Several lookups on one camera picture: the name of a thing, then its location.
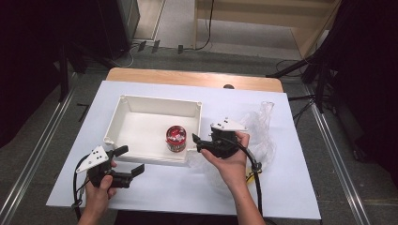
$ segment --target red can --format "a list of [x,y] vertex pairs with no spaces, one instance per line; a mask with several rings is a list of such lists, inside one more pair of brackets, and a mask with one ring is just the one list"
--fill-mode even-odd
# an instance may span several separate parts
[[172,152],[181,152],[185,149],[187,132],[181,126],[172,126],[166,132],[167,147]]

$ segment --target white box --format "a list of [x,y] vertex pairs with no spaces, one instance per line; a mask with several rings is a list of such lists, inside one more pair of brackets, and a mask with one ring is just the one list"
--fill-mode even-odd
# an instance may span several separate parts
[[[186,166],[187,151],[196,150],[192,134],[200,133],[202,103],[153,97],[120,96],[104,142],[129,152],[120,160],[158,165]],[[174,153],[167,147],[166,131],[182,126],[186,148]]]

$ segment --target clear plastic bag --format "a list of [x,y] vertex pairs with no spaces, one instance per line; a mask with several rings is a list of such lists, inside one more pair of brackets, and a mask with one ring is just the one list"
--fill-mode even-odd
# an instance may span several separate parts
[[[248,112],[239,123],[248,129],[250,134],[249,149],[253,153],[257,162],[262,163],[262,170],[273,160],[275,155],[275,145],[269,137],[269,121],[274,103],[262,102],[259,112]],[[190,167],[200,168],[209,184],[214,190],[223,194],[230,195],[227,185],[223,182],[220,173],[211,163],[209,163],[202,154],[189,152],[188,163]],[[247,161],[248,171],[251,168],[251,162]]]

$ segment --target wooden table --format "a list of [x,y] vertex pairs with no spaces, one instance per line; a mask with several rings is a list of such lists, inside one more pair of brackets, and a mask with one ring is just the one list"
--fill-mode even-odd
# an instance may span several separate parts
[[231,84],[236,89],[240,90],[283,92],[282,84],[278,79],[211,72],[116,67],[110,70],[106,80],[114,82],[162,83],[220,88],[223,88],[226,84]]

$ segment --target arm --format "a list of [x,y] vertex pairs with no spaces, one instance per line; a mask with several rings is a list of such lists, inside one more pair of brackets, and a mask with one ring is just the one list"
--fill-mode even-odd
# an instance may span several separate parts
[[[250,139],[249,134],[237,132],[237,137],[243,146],[248,146]],[[266,224],[246,185],[247,159],[245,153],[243,151],[237,151],[233,156],[225,159],[214,157],[206,149],[203,149],[201,153],[219,170],[222,180],[231,191],[237,209],[237,220],[239,224]]]

